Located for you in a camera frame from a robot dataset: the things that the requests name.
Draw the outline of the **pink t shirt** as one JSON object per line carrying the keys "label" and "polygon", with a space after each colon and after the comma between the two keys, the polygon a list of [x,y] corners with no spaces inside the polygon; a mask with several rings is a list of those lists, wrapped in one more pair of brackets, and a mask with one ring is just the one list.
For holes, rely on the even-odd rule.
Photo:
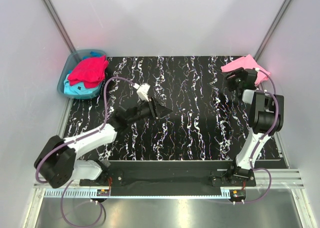
{"label": "pink t shirt", "polygon": [[221,67],[221,71],[222,72],[232,72],[238,68],[243,67],[244,69],[254,69],[254,68],[258,68],[259,69],[259,73],[257,75],[257,79],[255,81],[255,85],[259,85],[260,83],[262,83],[263,81],[267,81],[268,80],[268,76],[271,73],[266,71],[264,68],[262,68],[260,65],[257,64],[257,62],[254,60],[254,58],[249,54],[247,56],[242,56],[230,63],[228,63],[227,65],[224,65]]}

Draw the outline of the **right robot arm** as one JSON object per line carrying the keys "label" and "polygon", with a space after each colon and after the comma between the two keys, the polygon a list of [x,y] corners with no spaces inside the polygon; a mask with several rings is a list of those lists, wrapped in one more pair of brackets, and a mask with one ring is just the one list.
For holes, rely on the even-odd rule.
{"label": "right robot arm", "polygon": [[[259,74],[270,80],[273,92],[260,90],[255,84]],[[259,68],[237,68],[226,73],[229,91],[235,91],[242,102],[250,105],[249,134],[232,165],[222,180],[232,186],[241,186],[254,179],[255,162],[265,143],[280,131],[284,124],[284,97],[277,94],[271,77]]]}

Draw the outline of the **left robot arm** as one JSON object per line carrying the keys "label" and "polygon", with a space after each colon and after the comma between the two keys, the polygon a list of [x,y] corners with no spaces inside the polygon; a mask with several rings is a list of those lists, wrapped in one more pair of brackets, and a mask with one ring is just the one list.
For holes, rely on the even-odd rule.
{"label": "left robot arm", "polygon": [[108,181],[107,165],[95,160],[80,160],[80,157],[113,143],[121,132],[137,121],[160,119],[171,112],[150,97],[132,108],[119,107],[106,123],[83,134],[68,138],[52,136],[34,162],[35,178],[39,183],[49,183],[54,189],[71,180],[87,180],[103,186]]}

